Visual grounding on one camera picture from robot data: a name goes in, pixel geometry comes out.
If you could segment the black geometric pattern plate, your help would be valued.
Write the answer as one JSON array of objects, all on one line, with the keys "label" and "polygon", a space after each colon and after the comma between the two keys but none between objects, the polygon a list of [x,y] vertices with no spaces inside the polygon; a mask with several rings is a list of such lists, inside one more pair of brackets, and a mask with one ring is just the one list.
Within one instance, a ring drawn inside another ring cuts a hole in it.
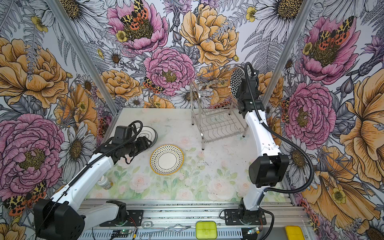
[{"label": "black geometric pattern plate", "polygon": [[235,100],[238,100],[237,94],[242,83],[242,78],[245,76],[242,68],[234,68],[230,77],[230,92]]}]

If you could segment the metal wire dish rack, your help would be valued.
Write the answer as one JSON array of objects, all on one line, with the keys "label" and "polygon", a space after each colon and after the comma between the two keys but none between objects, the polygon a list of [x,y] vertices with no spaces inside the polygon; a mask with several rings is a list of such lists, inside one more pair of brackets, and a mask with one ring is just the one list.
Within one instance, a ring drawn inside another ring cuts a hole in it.
[{"label": "metal wire dish rack", "polygon": [[202,150],[208,143],[247,135],[248,126],[231,90],[226,80],[190,83],[192,125],[198,128]]}]

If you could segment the yellow patterned plate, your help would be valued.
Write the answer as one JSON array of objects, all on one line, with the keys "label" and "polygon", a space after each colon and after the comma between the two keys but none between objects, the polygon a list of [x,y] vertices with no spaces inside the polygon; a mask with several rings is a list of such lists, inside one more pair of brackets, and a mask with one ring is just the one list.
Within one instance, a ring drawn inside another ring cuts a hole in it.
[{"label": "yellow patterned plate", "polygon": [[176,173],[184,163],[183,151],[175,145],[163,145],[158,147],[150,157],[152,170],[161,176]]}]

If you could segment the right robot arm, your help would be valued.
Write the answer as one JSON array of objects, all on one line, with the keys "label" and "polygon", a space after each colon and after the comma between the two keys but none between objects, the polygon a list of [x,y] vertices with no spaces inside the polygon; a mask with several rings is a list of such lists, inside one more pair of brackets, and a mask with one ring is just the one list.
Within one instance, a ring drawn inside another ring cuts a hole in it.
[{"label": "right robot arm", "polygon": [[261,203],[267,188],[275,187],[282,181],[289,163],[288,157],[281,153],[272,134],[264,127],[267,120],[264,105],[258,99],[258,83],[258,73],[252,70],[250,75],[241,79],[236,93],[239,112],[255,142],[253,151],[256,159],[249,166],[252,186],[239,204],[239,219],[245,225],[266,223],[262,220]]}]

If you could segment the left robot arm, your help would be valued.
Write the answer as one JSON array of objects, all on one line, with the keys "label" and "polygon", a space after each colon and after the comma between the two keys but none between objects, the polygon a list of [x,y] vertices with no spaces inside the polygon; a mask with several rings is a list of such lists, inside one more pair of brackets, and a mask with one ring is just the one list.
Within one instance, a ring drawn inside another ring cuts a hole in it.
[{"label": "left robot arm", "polygon": [[134,157],[152,147],[157,132],[134,121],[118,126],[113,137],[101,144],[91,159],[68,184],[50,199],[40,199],[33,208],[36,238],[45,240],[77,240],[81,234],[100,224],[125,224],[126,204],[109,200],[105,204],[81,212],[80,206],[90,190],[120,159],[130,164]]}]

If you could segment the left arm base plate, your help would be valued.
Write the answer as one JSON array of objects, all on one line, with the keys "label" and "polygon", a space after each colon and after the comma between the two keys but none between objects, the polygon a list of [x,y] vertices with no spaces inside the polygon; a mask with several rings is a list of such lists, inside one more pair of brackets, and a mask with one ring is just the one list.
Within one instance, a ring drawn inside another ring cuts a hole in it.
[{"label": "left arm base plate", "polygon": [[128,218],[123,222],[114,223],[116,227],[140,227],[143,221],[143,210],[127,210]]}]

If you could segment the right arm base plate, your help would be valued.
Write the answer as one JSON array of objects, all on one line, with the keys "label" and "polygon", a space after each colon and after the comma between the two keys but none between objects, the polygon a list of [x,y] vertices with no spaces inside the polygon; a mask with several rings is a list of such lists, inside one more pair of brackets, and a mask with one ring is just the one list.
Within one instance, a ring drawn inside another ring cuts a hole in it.
[{"label": "right arm base plate", "polygon": [[265,214],[260,210],[225,209],[224,221],[226,226],[261,226],[267,224]]}]

